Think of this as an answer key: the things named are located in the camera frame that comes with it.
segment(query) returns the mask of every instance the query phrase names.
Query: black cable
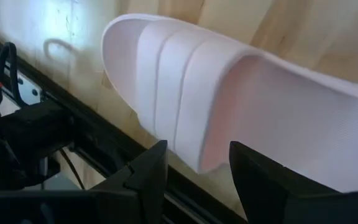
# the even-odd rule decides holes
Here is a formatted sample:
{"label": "black cable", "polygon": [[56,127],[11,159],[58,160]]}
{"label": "black cable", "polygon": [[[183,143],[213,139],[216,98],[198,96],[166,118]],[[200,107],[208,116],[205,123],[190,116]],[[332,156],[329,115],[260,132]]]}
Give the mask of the black cable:
{"label": "black cable", "polygon": [[80,184],[81,189],[85,190],[84,184],[82,183],[81,178],[77,173],[77,170],[75,169],[75,167],[74,167],[73,163],[71,162],[70,158],[67,156],[66,152],[63,149],[61,149],[60,154],[66,160],[68,166],[70,167],[70,169],[73,172],[75,178],[77,179],[78,183]]}
{"label": "black cable", "polygon": [[4,47],[2,48],[0,58],[2,57],[2,59],[4,60],[4,66],[8,54],[9,54],[9,59],[11,60],[9,75],[11,77],[11,86],[12,86],[11,90],[12,90],[13,98],[18,106],[20,106],[21,108],[26,107],[28,106],[28,104],[25,103],[20,96],[19,82],[17,81],[17,50],[16,50],[16,46],[11,42],[6,42],[4,44]]}
{"label": "black cable", "polygon": [[[11,60],[9,75],[11,77],[13,98],[15,99],[15,102],[17,103],[18,106],[20,107],[28,106],[28,104],[25,103],[20,96],[19,84],[17,81],[17,50],[16,50],[16,46],[10,42],[6,42],[4,44],[4,47],[2,48],[0,53],[0,82],[5,74],[4,70],[5,70],[5,64],[8,56],[9,59]],[[1,103],[2,103],[2,88],[0,87],[0,105]]]}

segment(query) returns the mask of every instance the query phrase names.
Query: black plastic part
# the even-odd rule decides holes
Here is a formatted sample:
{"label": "black plastic part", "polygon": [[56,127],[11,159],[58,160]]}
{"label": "black plastic part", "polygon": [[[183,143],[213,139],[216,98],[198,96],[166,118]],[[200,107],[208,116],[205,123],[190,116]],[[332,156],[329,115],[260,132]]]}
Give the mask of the black plastic part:
{"label": "black plastic part", "polygon": [[16,155],[20,152],[22,151],[13,151],[9,147],[0,128],[0,190],[19,190],[37,185],[60,172],[60,164],[48,158],[48,171],[44,175],[37,165],[38,158],[19,161]]}
{"label": "black plastic part", "polygon": [[234,184],[250,224],[283,223],[285,205],[292,195],[336,193],[239,142],[231,143],[229,158]]}
{"label": "black plastic part", "polygon": [[21,191],[0,192],[0,223],[99,223],[99,220],[92,192]]}
{"label": "black plastic part", "polygon": [[128,167],[124,167],[102,183],[94,186],[90,191],[118,192],[125,197],[101,198],[98,210],[104,223],[141,223],[142,215],[139,203],[139,194],[124,187],[125,181],[132,175]]}
{"label": "black plastic part", "polygon": [[[160,141],[92,190],[132,190],[137,193],[141,223],[160,223],[167,181],[167,164],[167,142]],[[122,223],[130,223],[127,218],[122,217]]]}
{"label": "black plastic part", "polygon": [[32,162],[71,143],[73,134],[69,118],[65,110],[47,100],[3,116],[0,128],[17,160],[33,165]]}
{"label": "black plastic part", "polygon": [[358,223],[358,192],[289,198],[283,223]]}
{"label": "black plastic part", "polygon": [[[124,161],[131,161],[145,151],[145,148],[139,143],[100,117],[92,109],[71,96],[66,90],[56,85],[20,57],[17,59],[17,66],[22,74],[43,89],[45,92],[44,97],[55,100],[60,106],[72,113],[76,121],[76,128],[80,130],[78,131],[79,133],[89,133],[89,136],[83,136],[86,137],[84,142],[87,142],[88,145],[94,145],[98,151],[87,150],[86,147],[82,147],[80,144],[75,147],[75,152],[105,177],[109,177],[117,171],[117,167],[110,163],[114,161],[113,157],[115,155],[119,154],[120,159]],[[2,78],[2,84],[4,85],[2,90],[5,95],[10,99],[14,99],[10,91],[9,77]],[[104,147],[103,151],[98,149],[97,141],[95,141],[97,138],[107,141],[111,147]],[[171,205],[164,208],[163,217],[165,216],[166,220],[174,220],[174,217],[171,218],[169,215],[182,212],[176,206],[176,204],[179,204],[187,213],[202,217],[204,220],[210,220],[210,223],[246,223],[239,215],[171,167],[168,167],[168,183],[165,191],[166,194],[174,196],[173,200],[175,201],[175,204],[172,204],[167,199],[164,202]]]}

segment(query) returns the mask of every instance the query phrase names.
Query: black metal frame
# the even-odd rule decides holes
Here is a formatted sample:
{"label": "black metal frame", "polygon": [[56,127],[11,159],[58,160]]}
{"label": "black metal frame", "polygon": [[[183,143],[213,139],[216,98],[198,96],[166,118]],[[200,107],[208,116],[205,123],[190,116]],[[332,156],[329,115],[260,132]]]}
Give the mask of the black metal frame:
{"label": "black metal frame", "polygon": [[[104,177],[109,177],[127,161],[133,160],[146,150],[20,57],[17,59],[17,69],[41,87],[42,99],[53,99],[72,113],[78,132],[71,150]],[[2,84],[3,93],[14,101],[8,76],[3,77]],[[165,195],[163,216],[167,222],[176,223],[176,220],[186,219],[190,222],[194,220],[192,217],[196,217],[203,223],[246,223],[243,218],[172,167],[168,168]]]}

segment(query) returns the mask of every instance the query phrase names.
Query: wooden surface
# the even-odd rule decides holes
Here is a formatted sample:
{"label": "wooden surface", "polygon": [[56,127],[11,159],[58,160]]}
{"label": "wooden surface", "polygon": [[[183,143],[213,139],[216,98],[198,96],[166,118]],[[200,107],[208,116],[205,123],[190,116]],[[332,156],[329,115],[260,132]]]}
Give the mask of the wooden surface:
{"label": "wooden surface", "polygon": [[[358,0],[0,0],[0,40],[14,42],[21,57],[149,147],[155,139],[112,89],[100,56],[104,26],[128,12],[192,22],[358,83]],[[228,167],[198,176],[172,157],[177,169],[241,213]],[[87,186],[101,180],[78,165]]]}

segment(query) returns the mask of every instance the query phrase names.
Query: white slide sandal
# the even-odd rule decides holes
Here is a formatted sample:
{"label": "white slide sandal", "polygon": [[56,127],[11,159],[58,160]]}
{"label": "white slide sandal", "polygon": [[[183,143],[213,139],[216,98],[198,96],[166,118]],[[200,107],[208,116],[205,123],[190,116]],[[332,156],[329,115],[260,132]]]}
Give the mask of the white slide sandal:
{"label": "white slide sandal", "polygon": [[358,190],[358,84],[146,14],[112,21],[102,53],[141,125],[196,172],[227,163],[239,141],[336,190]]}

